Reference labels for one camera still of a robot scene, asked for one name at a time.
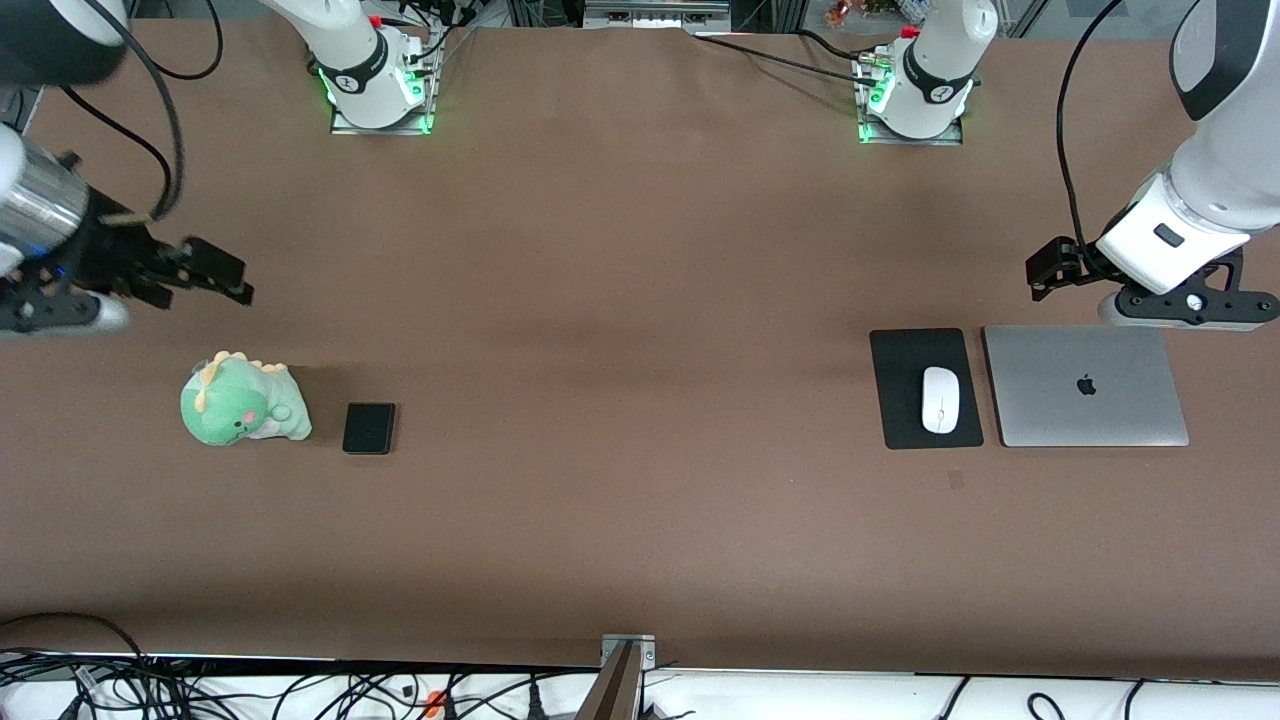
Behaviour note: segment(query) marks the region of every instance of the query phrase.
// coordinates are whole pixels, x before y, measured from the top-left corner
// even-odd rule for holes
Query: mouse pad
[[[872,363],[890,450],[982,445],[978,400],[960,329],[872,331]],[[946,368],[960,379],[960,418],[947,434],[931,433],[920,424],[925,368]]]

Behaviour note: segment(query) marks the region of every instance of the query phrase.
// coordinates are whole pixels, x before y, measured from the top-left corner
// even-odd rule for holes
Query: smartphone
[[[347,405],[347,429],[342,433],[342,451],[349,455],[387,455],[392,451],[394,424],[393,402]]]

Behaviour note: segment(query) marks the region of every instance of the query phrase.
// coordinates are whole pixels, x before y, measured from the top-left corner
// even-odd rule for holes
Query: plush toy
[[[197,365],[180,402],[183,424],[205,445],[311,434],[307,406],[288,368],[264,365],[243,352],[223,351]]]

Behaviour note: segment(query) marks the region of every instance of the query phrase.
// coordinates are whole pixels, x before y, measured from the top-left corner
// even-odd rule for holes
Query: laptop
[[[1156,328],[983,328],[1000,436],[1009,447],[1187,445]]]

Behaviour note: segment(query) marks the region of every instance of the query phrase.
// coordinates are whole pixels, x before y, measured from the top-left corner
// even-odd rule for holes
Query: computer mouse
[[[920,424],[931,433],[945,436],[956,429],[960,418],[960,378],[946,368],[924,370]]]

